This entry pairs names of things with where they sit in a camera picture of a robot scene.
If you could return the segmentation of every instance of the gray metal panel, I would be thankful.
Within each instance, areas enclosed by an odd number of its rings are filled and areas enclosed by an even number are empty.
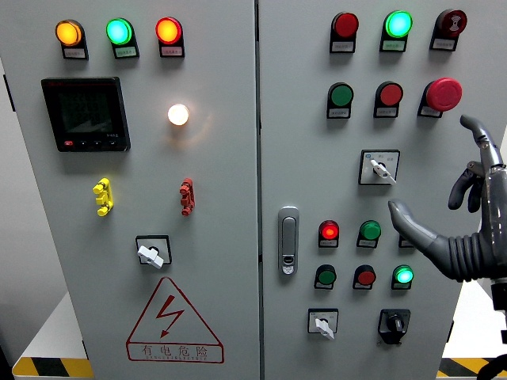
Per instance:
[[[1,7],[0,54],[96,377],[258,378],[254,3],[16,0]],[[184,60],[158,56],[154,26],[166,16],[183,26]],[[113,58],[105,25],[114,17],[133,24],[139,59]],[[62,58],[54,28],[67,18],[86,31],[88,62]],[[40,80],[93,76],[120,77],[132,149],[61,154]],[[178,130],[166,116],[175,103],[190,110]],[[102,177],[115,196],[105,218],[92,193]],[[196,210],[183,218],[186,177]],[[170,236],[169,267],[139,264],[142,234]],[[224,364],[128,360],[127,338],[162,277],[220,339]],[[182,314],[172,329],[194,336],[195,320]]]
[[[456,52],[429,51],[436,18],[452,7],[468,16]],[[381,54],[384,18],[400,8],[414,18],[406,52]],[[460,286],[420,253],[398,248],[387,201],[405,200],[421,222],[442,234],[477,230],[479,215],[450,211],[447,199],[467,162],[478,159],[459,116],[483,120],[498,144],[503,136],[505,4],[260,1],[259,10],[265,378],[435,378]],[[330,56],[330,24],[340,12],[359,18],[356,52]],[[459,105],[439,120],[416,117],[426,85],[445,76],[463,86]],[[404,89],[399,117],[374,120],[375,91],[389,80]],[[327,92],[336,82],[354,90],[349,120],[326,120]],[[398,183],[359,186],[361,150],[379,149],[401,151]],[[276,213],[286,205],[300,212],[299,270],[290,278],[281,277],[276,258]],[[340,225],[336,250],[318,249],[318,226],[326,219]],[[357,248],[360,225],[369,219],[383,228],[378,248]],[[332,291],[312,286],[321,264],[336,268]],[[371,291],[352,289],[362,264],[376,271]],[[414,269],[409,291],[391,290],[400,264]],[[307,309],[333,307],[339,309],[336,340],[308,334]],[[387,308],[410,309],[400,347],[377,345],[379,314]]]

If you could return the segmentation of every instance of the digital meter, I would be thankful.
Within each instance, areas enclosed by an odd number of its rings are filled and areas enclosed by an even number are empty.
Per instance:
[[[59,151],[130,149],[119,78],[46,78],[41,84]]]

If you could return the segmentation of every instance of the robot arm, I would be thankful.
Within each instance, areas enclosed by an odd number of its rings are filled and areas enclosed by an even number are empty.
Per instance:
[[[478,120],[461,116],[461,124],[472,131],[481,152],[481,162],[470,162],[449,197],[449,208],[461,206],[471,187],[468,210],[482,204],[482,227],[478,233],[445,237],[417,222],[401,200],[389,202],[395,229],[428,257],[449,279],[507,277],[507,169],[490,133]]]

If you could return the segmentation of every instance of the warning sign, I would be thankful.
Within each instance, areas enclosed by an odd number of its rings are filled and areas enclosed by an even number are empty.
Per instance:
[[[131,361],[223,363],[223,345],[169,277],[162,277],[128,340]]]

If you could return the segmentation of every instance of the illuminated indicator light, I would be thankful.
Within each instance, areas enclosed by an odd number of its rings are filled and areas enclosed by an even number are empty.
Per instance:
[[[386,32],[393,38],[402,38],[412,29],[412,17],[404,10],[396,10],[387,16]]]
[[[75,46],[81,42],[82,30],[75,21],[65,20],[56,25],[56,38],[65,46]]]
[[[364,222],[360,227],[360,233],[367,240],[375,240],[380,237],[382,231],[380,224],[375,221]]]
[[[399,85],[386,85],[380,93],[380,101],[387,106],[396,105],[401,101],[403,91]]]
[[[359,28],[359,20],[353,13],[342,13],[337,16],[334,22],[334,31],[341,38],[349,38],[356,34]]]
[[[409,283],[414,278],[414,272],[408,265],[400,265],[395,269],[395,278],[399,283]]]
[[[338,107],[343,107],[350,103],[352,96],[352,90],[348,86],[339,85],[331,93],[331,101]]]
[[[453,109],[461,101],[463,88],[454,78],[440,78],[434,81],[426,92],[428,106],[445,112]]]
[[[174,125],[183,125],[189,119],[189,109],[182,104],[175,104],[167,112],[169,121]]]
[[[318,275],[318,281],[324,285],[330,285],[336,280],[336,274],[332,271],[324,271]]]
[[[322,237],[326,240],[336,239],[338,233],[340,232],[338,224],[333,220],[326,220],[325,222],[322,222],[318,230]]]
[[[115,18],[108,22],[105,31],[113,44],[125,45],[132,38],[132,27],[123,18]]]
[[[372,285],[375,282],[376,278],[377,278],[377,276],[375,275],[374,272],[362,272],[357,277],[357,281],[361,285]]]
[[[158,21],[155,33],[163,44],[174,44],[181,38],[181,24],[172,17],[165,17]]]

